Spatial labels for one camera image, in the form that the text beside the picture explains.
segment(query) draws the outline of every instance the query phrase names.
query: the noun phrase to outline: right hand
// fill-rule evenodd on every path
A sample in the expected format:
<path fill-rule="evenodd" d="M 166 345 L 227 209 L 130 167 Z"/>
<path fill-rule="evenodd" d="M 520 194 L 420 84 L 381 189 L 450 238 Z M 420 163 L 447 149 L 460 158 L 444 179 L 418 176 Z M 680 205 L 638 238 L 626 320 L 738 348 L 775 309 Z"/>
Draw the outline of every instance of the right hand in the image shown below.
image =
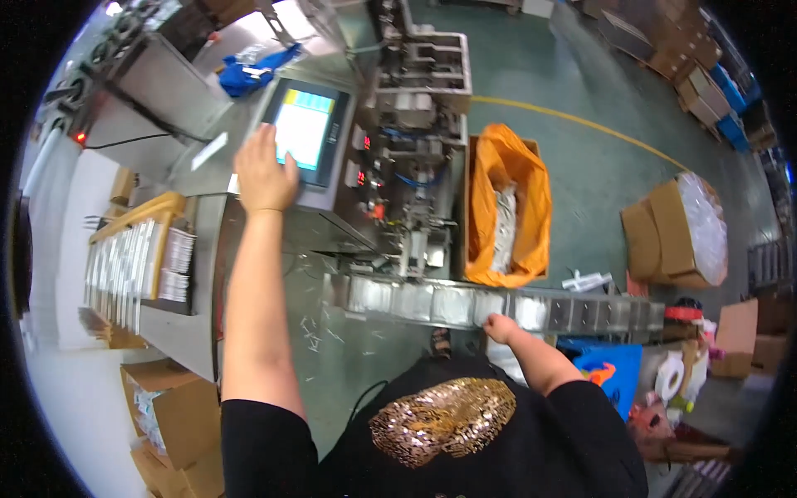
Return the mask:
<path fill-rule="evenodd" d="M 498 313 L 490 313 L 482 327 L 489 338 L 499 344 L 508 344 L 512 335 L 520 330 L 515 320 Z"/>
<path fill-rule="evenodd" d="M 235 155 L 235 172 L 241 188 L 241 204 L 247 216 L 282 212 L 291 205 L 299 185 L 296 160 L 285 155 L 277 162 L 277 127 L 262 124 Z"/>

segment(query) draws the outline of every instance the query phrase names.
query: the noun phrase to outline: screen display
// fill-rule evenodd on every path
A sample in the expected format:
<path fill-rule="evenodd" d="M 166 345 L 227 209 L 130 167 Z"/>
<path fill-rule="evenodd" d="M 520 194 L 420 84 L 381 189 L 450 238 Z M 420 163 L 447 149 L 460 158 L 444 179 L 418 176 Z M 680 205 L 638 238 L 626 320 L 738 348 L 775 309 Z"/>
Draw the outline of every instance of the screen display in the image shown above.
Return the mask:
<path fill-rule="evenodd" d="M 334 107 L 333 99 L 288 90 L 274 120 L 277 126 L 277 161 L 285 164 L 285 154 L 290 152 L 300 168 L 315 171 Z"/>

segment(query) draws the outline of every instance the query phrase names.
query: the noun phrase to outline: white roll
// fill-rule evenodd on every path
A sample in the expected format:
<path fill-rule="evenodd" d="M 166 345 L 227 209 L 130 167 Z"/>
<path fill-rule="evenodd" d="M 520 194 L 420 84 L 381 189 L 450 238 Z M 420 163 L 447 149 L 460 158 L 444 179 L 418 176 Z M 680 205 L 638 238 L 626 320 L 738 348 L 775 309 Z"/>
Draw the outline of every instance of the white roll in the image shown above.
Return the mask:
<path fill-rule="evenodd" d="M 678 392 L 684 379 L 684 362 L 681 351 L 670 351 L 667 360 L 658 368 L 654 390 L 663 402 L 668 402 Z"/>

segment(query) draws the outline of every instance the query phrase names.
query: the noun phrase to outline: sandal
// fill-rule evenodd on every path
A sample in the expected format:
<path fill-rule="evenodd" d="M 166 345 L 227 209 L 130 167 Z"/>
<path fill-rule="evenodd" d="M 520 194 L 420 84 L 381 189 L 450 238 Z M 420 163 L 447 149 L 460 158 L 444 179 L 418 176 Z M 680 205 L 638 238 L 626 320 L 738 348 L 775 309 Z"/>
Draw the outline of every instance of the sandal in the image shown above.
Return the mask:
<path fill-rule="evenodd" d="M 447 328 L 435 328 L 430 339 L 432 358 L 451 358 L 451 331 Z"/>

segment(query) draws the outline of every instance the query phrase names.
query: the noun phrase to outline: green floor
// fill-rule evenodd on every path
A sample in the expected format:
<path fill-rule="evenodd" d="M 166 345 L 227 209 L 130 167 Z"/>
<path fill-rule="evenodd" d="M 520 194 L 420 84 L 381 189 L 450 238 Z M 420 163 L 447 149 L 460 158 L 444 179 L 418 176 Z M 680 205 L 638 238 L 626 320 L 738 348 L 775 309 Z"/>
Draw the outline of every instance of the green floor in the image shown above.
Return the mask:
<path fill-rule="evenodd" d="M 716 319 L 722 304 L 736 302 L 746 292 L 747 247 L 777 236 L 763 172 L 752 158 L 737 155 L 701 130 L 681 111 L 674 90 L 661 77 L 609 49 L 595 34 L 595 22 L 564 4 L 557 4 L 550 23 L 523 14 L 512 18 L 489 6 L 430 9 L 419 2 L 413 5 L 413 16 L 416 23 L 468 35 L 474 95 L 517 100 L 590 120 L 649 144 L 708 180 L 720 195 L 728 223 L 728 278 L 718 289 L 656 288 L 654 295 L 661 300 L 683 293 L 695 296 L 704 302 L 708 317 Z M 579 269 L 611 272 L 624 289 L 626 248 L 618 212 L 678 168 L 583 124 L 474 102 L 470 132 L 478 133 L 492 122 L 537 140 L 548 166 L 554 201 L 550 278 L 536 284 L 559 288 L 561 280 L 571 276 L 570 269 Z M 359 395 L 408 368 L 426 347 L 429 331 L 346 320 L 335 310 L 327 317 L 320 308 L 318 280 L 325 263 L 312 257 L 306 262 L 312 267 L 286 277 L 289 323 L 310 427 L 323 456 Z M 305 316 L 307 331 L 300 326 Z M 317 352 L 308 348 L 309 331 L 322 339 Z M 457 335 L 454 341 L 461 347 L 472 338 Z"/>

